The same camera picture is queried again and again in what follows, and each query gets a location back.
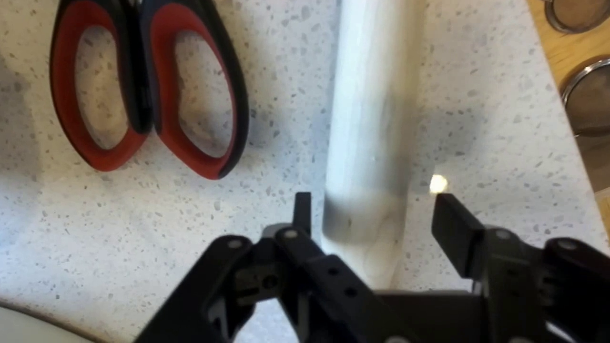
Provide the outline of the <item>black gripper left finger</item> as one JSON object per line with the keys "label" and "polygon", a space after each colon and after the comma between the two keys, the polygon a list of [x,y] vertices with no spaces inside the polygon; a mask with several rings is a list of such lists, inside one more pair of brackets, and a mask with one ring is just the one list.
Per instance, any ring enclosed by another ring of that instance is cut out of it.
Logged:
{"label": "black gripper left finger", "polygon": [[310,194],[296,192],[289,222],[256,241],[214,237],[134,343],[232,343],[262,300],[277,300],[300,343],[373,343],[371,291],[310,235]]}

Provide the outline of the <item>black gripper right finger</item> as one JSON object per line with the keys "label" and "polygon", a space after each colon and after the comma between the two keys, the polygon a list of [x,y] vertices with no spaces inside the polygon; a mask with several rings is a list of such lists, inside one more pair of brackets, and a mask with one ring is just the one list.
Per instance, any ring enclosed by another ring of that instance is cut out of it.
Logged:
{"label": "black gripper right finger", "polygon": [[567,235],[540,247],[481,224],[453,194],[434,199],[432,235],[483,298],[489,343],[610,343],[610,256]]}

